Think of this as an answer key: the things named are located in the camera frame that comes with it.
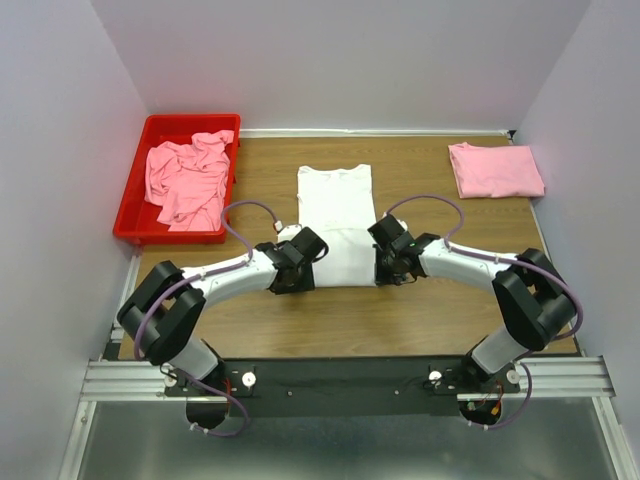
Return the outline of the white t shirt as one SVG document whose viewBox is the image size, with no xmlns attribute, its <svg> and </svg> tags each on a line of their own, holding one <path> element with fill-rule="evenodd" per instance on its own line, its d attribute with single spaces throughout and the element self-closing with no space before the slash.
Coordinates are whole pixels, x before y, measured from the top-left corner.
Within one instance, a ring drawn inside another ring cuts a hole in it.
<svg viewBox="0 0 640 480">
<path fill-rule="evenodd" d="M 376 252 L 368 228 L 376 222 L 372 170 L 368 164 L 351 169 L 298 169 L 298 223 L 313 230 L 328 245 L 328 253 L 313 266 L 315 285 L 373 287 Z"/>
</svg>

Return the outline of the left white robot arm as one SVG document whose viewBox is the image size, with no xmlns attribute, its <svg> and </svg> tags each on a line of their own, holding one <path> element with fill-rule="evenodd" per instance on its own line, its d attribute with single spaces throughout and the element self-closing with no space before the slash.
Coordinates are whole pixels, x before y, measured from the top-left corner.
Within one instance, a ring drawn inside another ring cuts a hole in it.
<svg viewBox="0 0 640 480">
<path fill-rule="evenodd" d="M 249 246 L 246 254 L 215 264 L 179 268 L 163 261 L 124 302 L 117 321 L 133 340 L 136 360 L 167 364 L 195 388 L 222 395 L 224 360 L 194 335 L 201 314 L 251 292 L 311 291 L 313 266 L 328 253 L 328 244 L 304 227 L 289 240 Z"/>
</svg>

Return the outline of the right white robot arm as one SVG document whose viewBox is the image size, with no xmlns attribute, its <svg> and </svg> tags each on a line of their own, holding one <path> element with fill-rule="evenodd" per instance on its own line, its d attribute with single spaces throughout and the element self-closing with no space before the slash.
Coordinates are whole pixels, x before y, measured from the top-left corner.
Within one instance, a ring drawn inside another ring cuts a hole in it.
<svg viewBox="0 0 640 480">
<path fill-rule="evenodd" d="M 502 326 L 466 353 L 450 375 L 467 388 L 478 388 L 513 361 L 544 350 L 572 320 L 582 318 L 578 300 L 540 250 L 500 254 L 465 248 L 435 234 L 414 237 L 391 214 L 368 233 L 379 286 L 433 277 L 495 295 Z"/>
</svg>

